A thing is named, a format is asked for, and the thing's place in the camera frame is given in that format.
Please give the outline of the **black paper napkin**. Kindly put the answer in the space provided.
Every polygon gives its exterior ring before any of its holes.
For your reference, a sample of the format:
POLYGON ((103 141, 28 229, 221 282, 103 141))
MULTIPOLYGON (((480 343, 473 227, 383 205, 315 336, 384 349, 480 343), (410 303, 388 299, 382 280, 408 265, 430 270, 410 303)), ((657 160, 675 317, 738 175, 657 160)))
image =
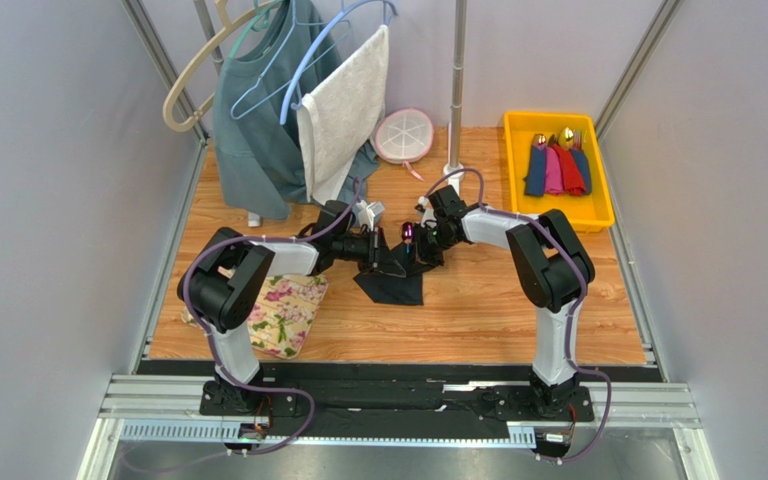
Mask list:
POLYGON ((423 306, 423 274, 415 269, 414 248, 399 244, 392 250, 396 260, 407 266, 404 278, 378 273, 359 273, 353 280, 374 303, 393 306, 423 306))

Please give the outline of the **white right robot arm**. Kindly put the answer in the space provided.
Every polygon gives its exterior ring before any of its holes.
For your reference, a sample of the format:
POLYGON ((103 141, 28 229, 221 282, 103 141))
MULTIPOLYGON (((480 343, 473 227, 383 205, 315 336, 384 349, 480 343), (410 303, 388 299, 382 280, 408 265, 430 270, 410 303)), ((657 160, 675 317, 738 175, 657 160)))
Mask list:
POLYGON ((418 222, 401 228, 406 269, 424 273, 444 263, 447 250, 486 244, 507 250, 519 284, 536 312, 536 350, 529 380, 544 415, 569 403, 582 373, 576 362, 578 322, 595 267, 566 215, 529 215, 467 204, 447 186, 420 201, 418 222))

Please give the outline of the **iridescent purple spoon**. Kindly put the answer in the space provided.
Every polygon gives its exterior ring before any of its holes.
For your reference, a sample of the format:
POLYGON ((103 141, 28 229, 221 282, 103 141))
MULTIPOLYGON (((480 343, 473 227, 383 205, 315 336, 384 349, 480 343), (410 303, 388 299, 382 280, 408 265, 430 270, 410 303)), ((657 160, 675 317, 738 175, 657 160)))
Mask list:
POLYGON ((416 233, 415 224, 412 222, 405 222, 401 227, 402 245, 405 250, 405 256, 412 258, 416 254, 416 233))

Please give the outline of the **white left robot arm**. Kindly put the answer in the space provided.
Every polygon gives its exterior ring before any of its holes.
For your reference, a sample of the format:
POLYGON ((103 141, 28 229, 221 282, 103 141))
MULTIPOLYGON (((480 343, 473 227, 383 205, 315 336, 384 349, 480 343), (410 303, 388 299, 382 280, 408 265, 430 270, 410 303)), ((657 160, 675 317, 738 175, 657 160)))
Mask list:
POLYGON ((294 237, 245 236, 229 227, 212 235, 177 293, 206 333, 218 384, 240 393, 245 403, 269 393, 253 383, 260 362, 247 327, 261 288, 269 277, 318 275, 336 261, 353 262, 362 273, 405 274, 383 230, 361 223, 340 201, 327 202, 316 222, 294 237))

